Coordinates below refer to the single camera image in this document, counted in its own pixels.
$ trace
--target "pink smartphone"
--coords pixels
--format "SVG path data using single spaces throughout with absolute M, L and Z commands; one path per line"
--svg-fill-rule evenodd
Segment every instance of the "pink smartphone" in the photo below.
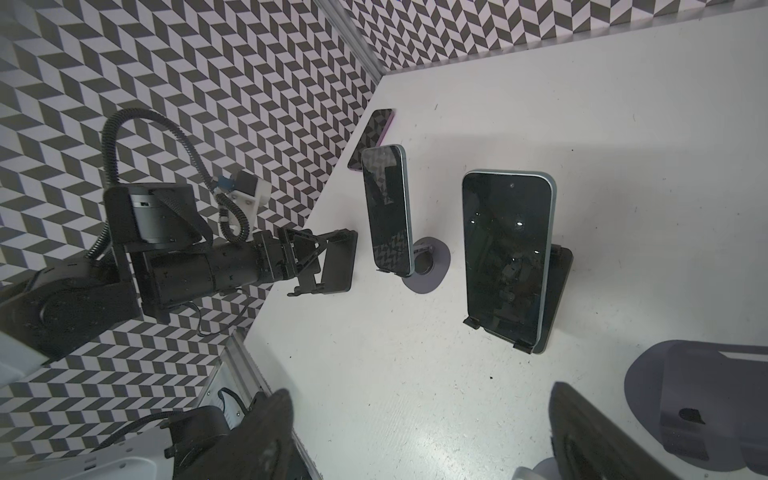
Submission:
M 352 152 L 352 156 L 349 158 L 349 163 L 346 165 L 347 168 L 362 172 L 360 154 L 366 148 L 373 148 L 381 145 L 382 139 L 394 117 L 395 111 L 391 108 L 373 111 L 373 114 L 371 114 L 371 118 L 366 125 L 366 129 L 360 136 L 360 141 L 357 142 L 355 151 Z

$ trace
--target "table surface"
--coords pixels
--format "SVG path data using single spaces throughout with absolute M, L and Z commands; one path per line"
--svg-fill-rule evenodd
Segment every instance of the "table surface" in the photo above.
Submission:
M 386 76 L 414 238 L 450 248 L 427 295 L 376 271 L 358 126 L 307 226 L 359 232 L 348 293 L 276 284 L 246 345 L 324 478 L 509 479 L 551 456 L 548 399 L 565 381 L 681 478 L 633 417 L 624 374 L 668 339 L 768 345 L 768 9 Z M 486 167 L 558 184 L 554 243 L 573 250 L 546 351 L 466 317 L 461 181 Z

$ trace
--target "phone screen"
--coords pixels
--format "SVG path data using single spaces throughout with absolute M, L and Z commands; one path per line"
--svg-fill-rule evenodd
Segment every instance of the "phone screen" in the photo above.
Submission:
M 362 164 L 360 163 L 360 155 L 366 148 L 378 147 L 381 144 L 384 134 L 386 133 L 389 124 L 392 122 L 392 117 L 395 116 L 395 111 L 391 108 L 374 110 L 371 114 L 371 118 L 368 119 L 366 129 L 362 131 L 360 140 L 357 142 L 355 150 L 352 152 L 352 156 L 349 158 L 349 163 L 346 165 L 350 170 L 361 171 Z
M 462 184 L 468 313 L 515 343 L 538 341 L 554 181 L 470 172 Z
M 413 240 L 408 204 L 406 153 L 399 145 L 362 151 L 373 261 L 379 270 L 413 274 Z

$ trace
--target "phone frame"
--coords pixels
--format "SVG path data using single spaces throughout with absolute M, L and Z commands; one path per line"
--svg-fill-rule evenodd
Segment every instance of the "phone frame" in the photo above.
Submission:
M 413 231 L 411 226 L 411 200 L 409 198 L 409 190 L 408 190 L 408 168 L 406 163 L 406 149 L 402 147 L 402 145 L 398 144 L 392 144 L 392 145 L 381 145 L 378 147 L 371 147 L 366 148 L 365 150 L 372 150 L 373 148 L 392 148 L 394 147 L 398 153 L 400 154 L 400 171 L 402 172 L 402 189 L 403 189 L 403 195 L 405 198 L 406 203 L 406 240 L 408 242 L 408 262 L 410 265 L 410 271 L 408 275 L 401 275 L 397 272 L 392 272 L 391 270 L 384 269 L 380 267 L 378 264 L 376 264 L 376 256 L 373 257 L 373 262 L 376 264 L 376 268 L 381 272 L 387 272 L 387 273 L 394 273 L 397 276 L 400 277 L 408 277 L 413 275 L 416 265 L 415 265 L 415 257 L 413 255 Z M 362 152 L 360 152 L 360 167 L 363 168 L 362 164 Z M 368 211 L 368 195 L 366 195 L 366 212 Z M 371 228 L 371 222 L 370 219 L 368 220 L 368 227 Z
M 358 147 L 360 146 L 360 139 L 363 138 L 363 136 L 365 136 L 366 131 L 368 130 L 368 123 L 373 118 L 373 115 L 375 115 L 377 111 L 381 111 L 381 110 L 389 110 L 389 117 L 387 118 L 386 123 L 384 124 L 384 128 L 382 129 L 382 133 L 379 135 L 379 138 L 376 140 L 376 145 L 374 145 L 373 147 L 364 147 L 364 148 L 360 149 L 360 160 L 358 162 L 359 168 L 354 168 L 352 166 L 353 155 L 355 154 L 355 152 L 357 151 Z M 386 135 L 386 132 L 389 130 L 389 125 L 392 124 L 392 119 L 394 117 L 395 117 L 395 109 L 394 108 L 377 108 L 373 112 L 371 112 L 370 117 L 368 117 L 368 120 L 366 121 L 366 127 L 363 128 L 362 133 L 357 138 L 357 144 L 355 145 L 354 150 L 352 150 L 352 154 L 350 154 L 349 160 L 346 162 L 346 167 L 347 168 L 349 168 L 350 170 L 355 171 L 355 172 L 362 172 L 362 151 L 366 150 L 368 148 L 377 148 L 377 147 L 381 147 L 382 146 L 382 140 L 384 139 L 384 136 Z
M 557 199 L 558 195 L 558 186 L 554 182 L 554 178 L 550 174 L 546 174 L 545 172 L 540 171 L 525 171 L 525 170 L 492 170 L 492 169 L 476 169 L 471 170 L 464 174 L 464 177 L 462 177 L 462 236 L 464 235 L 464 222 L 466 219 L 463 217 L 463 205 L 464 205 L 464 179 L 470 175 L 470 174 L 489 174 L 489 175 L 506 175 L 509 177 L 540 177 L 547 181 L 550 187 L 551 196 L 550 196 L 550 204 L 549 204 L 549 222 L 547 226 L 547 243 L 545 245 L 545 256 L 544 256 L 544 272 L 541 277 L 541 299 L 539 300 L 539 308 L 538 308 L 538 325 L 536 329 L 536 342 L 534 345 L 538 344 L 541 340 L 541 330 L 543 327 L 544 322 L 544 310 L 545 310 L 545 304 L 546 304 L 546 296 L 547 296 L 547 279 L 549 277 L 549 260 L 550 255 L 552 251 L 552 225 L 554 224 L 554 203 Z M 466 255 L 467 249 L 467 239 L 464 237 L 464 253 Z M 465 281 L 467 280 L 466 276 L 466 266 L 465 266 Z M 467 292 L 467 314 L 472 315 L 472 312 L 469 312 L 469 284 L 466 283 L 466 292 Z

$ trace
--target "patterned wall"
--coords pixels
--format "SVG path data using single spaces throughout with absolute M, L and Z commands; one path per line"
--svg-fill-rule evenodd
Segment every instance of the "patterned wall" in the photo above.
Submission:
M 339 0 L 389 71 L 726 1 Z
M 82 254 L 103 219 L 99 131 L 120 108 L 153 108 L 191 134 L 213 175 L 273 185 L 258 227 L 302 225 L 373 84 L 311 0 L 5 0 L 0 6 L 0 280 Z M 173 138 L 129 122 L 125 181 L 187 182 L 217 209 Z M 204 299 L 204 330 L 268 286 Z M 0 389 L 0 457 L 76 455 L 126 420 L 189 406 L 225 335 L 201 339 L 185 310 L 131 320 Z

